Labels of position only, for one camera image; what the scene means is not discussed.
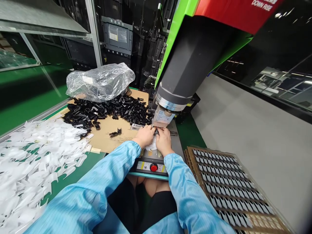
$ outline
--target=clear plastic bag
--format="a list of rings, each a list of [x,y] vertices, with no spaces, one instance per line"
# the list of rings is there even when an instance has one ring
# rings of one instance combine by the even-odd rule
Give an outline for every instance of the clear plastic bag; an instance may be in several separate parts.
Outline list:
[[[134,79],[134,72],[125,63],[108,64],[86,72],[73,71],[66,78],[66,94],[104,102],[124,92]]]

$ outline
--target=hand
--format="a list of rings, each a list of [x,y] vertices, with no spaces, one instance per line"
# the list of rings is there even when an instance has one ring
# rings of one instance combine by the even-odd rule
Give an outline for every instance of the hand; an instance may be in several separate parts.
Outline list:
[[[163,157],[168,154],[174,153],[171,149],[171,137],[170,131],[167,128],[161,129],[157,127],[159,135],[156,136],[156,147],[163,155]]]
[[[132,140],[138,143],[141,149],[144,149],[152,143],[155,130],[156,127],[152,128],[151,125],[145,125],[138,130],[137,135]]]

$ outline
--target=metal shelf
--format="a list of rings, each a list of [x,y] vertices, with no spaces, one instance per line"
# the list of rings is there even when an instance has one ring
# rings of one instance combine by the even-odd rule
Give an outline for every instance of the metal shelf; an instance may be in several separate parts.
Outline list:
[[[1,0],[0,31],[91,37],[52,0]]]

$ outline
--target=glass window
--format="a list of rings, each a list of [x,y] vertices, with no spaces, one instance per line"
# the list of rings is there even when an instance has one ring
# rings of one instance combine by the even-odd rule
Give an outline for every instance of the glass window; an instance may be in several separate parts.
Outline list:
[[[253,40],[215,71],[312,111],[312,2],[285,0]]]

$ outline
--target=black shorts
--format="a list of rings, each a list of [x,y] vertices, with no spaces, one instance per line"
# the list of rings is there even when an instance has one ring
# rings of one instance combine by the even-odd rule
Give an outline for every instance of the black shorts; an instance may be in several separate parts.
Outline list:
[[[151,198],[148,211],[142,219],[139,219],[136,199],[135,189],[127,178],[107,198],[108,204],[131,234],[141,234],[167,215],[177,211],[172,193],[170,191],[158,192]],[[103,233],[101,223],[94,227],[94,234]]]

